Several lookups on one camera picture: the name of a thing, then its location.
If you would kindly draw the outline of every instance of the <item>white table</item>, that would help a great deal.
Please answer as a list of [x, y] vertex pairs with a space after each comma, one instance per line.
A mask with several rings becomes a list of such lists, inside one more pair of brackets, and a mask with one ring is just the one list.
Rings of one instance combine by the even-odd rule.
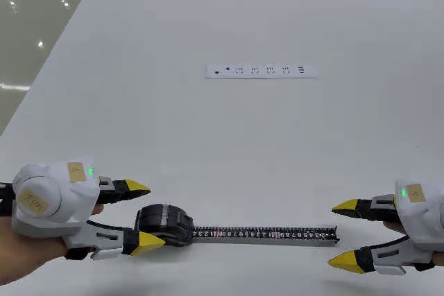
[[[395, 179], [444, 178], [443, 0], [83, 0], [0, 138], [0, 174], [96, 158], [198, 225], [339, 225], [337, 248], [194, 245], [134, 259], [54, 261], [6, 295], [437, 295], [443, 270], [404, 278], [329, 267], [398, 237], [341, 218]], [[301, 62], [319, 79], [206, 80], [207, 63]]]

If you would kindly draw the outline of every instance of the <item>power strip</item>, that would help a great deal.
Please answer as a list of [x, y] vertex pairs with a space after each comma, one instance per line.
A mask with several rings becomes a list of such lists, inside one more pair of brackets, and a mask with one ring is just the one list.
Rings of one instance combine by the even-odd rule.
[[317, 78], [318, 74], [301, 64], [209, 64], [205, 77], [208, 79], [277, 79]]

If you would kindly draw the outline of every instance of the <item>hand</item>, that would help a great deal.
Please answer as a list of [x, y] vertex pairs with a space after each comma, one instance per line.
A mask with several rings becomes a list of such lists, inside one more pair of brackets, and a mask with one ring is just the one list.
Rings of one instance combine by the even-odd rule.
[[[400, 223], [384, 222], [384, 225], [396, 232], [406, 234], [404, 227]], [[444, 252], [433, 253], [432, 261], [437, 266], [444, 266]]]
[[[103, 211], [96, 205], [92, 215]], [[20, 279], [44, 263], [64, 256], [68, 249], [62, 238], [29, 238], [12, 230], [11, 218], [0, 218], [0, 286]]]

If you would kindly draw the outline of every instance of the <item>floor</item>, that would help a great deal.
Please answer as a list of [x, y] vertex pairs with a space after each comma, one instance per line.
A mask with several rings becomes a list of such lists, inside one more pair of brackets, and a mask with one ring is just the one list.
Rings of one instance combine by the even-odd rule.
[[80, 0], [0, 0], [0, 135]]

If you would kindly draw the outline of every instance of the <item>yellow fingertip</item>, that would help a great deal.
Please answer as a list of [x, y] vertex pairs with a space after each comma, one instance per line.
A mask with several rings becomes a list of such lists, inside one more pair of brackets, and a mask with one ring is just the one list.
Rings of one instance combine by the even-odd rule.
[[328, 261], [328, 264], [332, 267], [339, 268], [340, 270], [347, 270], [348, 272], [364, 274], [364, 270], [359, 267], [356, 262], [355, 251], [349, 251], [340, 254]]
[[139, 254], [145, 253], [157, 249], [165, 244], [163, 239], [160, 239], [154, 235], [147, 234], [146, 232], [139, 233], [139, 246], [131, 252], [131, 256], [137, 256]]
[[357, 204], [358, 204], [358, 199], [351, 199], [349, 201], [343, 202], [342, 204], [338, 204], [336, 207], [333, 207], [332, 211], [340, 209], [349, 209], [354, 211], [356, 209]]
[[128, 188], [130, 189], [130, 191], [138, 191], [138, 190], [143, 190], [143, 191], [150, 191], [151, 189], [145, 185], [142, 185], [138, 182], [135, 182], [134, 180], [125, 180], [126, 185], [128, 185]]

